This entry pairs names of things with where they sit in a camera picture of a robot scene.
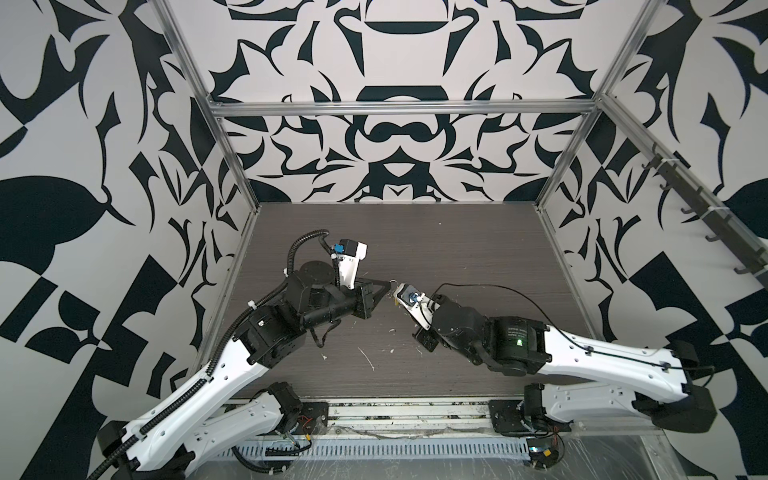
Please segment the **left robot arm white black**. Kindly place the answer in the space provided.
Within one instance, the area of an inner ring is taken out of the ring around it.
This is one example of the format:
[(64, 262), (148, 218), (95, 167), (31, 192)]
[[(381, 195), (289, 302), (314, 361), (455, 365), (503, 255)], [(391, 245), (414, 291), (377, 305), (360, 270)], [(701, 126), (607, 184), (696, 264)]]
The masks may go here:
[(347, 316), (368, 319), (389, 292), (387, 281), (359, 276), (365, 243), (326, 241), (319, 229), (289, 247), (284, 278), (227, 328), (208, 362), (178, 390), (135, 420), (112, 421), (97, 434), (104, 457), (90, 473), (99, 479), (185, 479), (221, 452), (250, 436), (287, 435), (303, 404), (286, 382), (276, 382), (248, 403), (220, 409), (243, 388), (312, 339), (326, 339)]

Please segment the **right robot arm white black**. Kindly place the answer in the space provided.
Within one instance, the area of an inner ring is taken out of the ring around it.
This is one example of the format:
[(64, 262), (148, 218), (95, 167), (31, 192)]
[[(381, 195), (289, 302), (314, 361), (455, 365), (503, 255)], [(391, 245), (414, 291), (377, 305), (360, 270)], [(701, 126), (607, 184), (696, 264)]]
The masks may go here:
[(571, 386), (527, 386), (518, 411), (530, 426), (636, 416), (664, 430), (700, 434), (718, 415), (707, 386), (695, 382), (714, 369), (701, 365), (687, 342), (657, 349), (608, 343), (566, 332), (549, 319), (489, 317), (409, 284), (398, 286), (395, 299), (415, 321), (414, 337), (428, 351), (442, 345), (509, 377), (577, 379)]

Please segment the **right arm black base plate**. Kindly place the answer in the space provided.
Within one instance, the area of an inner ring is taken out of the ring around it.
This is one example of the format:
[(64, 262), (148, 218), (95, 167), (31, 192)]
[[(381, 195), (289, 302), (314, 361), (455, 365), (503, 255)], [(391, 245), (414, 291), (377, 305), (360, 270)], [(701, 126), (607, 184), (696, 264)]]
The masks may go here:
[(501, 400), (488, 402), (493, 430), (503, 436), (532, 435), (536, 428), (535, 417), (541, 414), (539, 400)]

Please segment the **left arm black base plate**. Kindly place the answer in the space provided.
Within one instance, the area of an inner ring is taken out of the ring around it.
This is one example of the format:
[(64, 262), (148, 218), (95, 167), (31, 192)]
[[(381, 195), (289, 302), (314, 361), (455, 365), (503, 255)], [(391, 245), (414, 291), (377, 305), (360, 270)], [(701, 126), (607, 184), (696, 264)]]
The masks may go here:
[(324, 431), (328, 425), (329, 407), (325, 401), (303, 403), (294, 432), (313, 435)]

